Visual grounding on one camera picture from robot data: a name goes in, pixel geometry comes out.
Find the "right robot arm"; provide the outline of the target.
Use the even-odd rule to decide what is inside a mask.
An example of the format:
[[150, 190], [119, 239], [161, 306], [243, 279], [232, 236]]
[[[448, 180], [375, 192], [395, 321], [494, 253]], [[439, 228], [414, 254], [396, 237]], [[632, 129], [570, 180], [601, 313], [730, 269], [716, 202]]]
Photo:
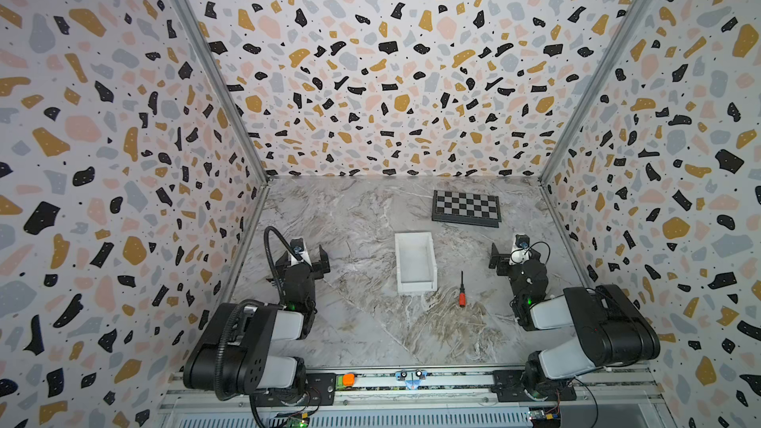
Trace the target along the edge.
[[562, 344], [531, 353], [520, 376], [495, 376], [497, 391], [521, 390], [533, 400], [561, 398], [574, 378], [605, 368], [629, 367], [660, 355], [658, 336], [648, 320], [617, 285], [566, 287], [547, 295], [546, 263], [525, 235], [508, 253], [491, 247], [489, 268], [511, 286], [511, 310], [528, 331], [571, 328]]

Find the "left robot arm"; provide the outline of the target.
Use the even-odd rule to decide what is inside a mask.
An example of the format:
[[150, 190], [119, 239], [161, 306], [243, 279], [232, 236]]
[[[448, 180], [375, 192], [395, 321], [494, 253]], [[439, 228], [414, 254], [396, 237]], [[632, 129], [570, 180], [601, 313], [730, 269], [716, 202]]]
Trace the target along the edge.
[[312, 261], [301, 243], [293, 241], [298, 258], [284, 253], [275, 262], [283, 302], [246, 299], [216, 309], [182, 370], [186, 388], [222, 401], [251, 396], [262, 406], [295, 406], [309, 397], [303, 359], [270, 353], [277, 341], [309, 335], [317, 315], [316, 282], [331, 271], [323, 248]]

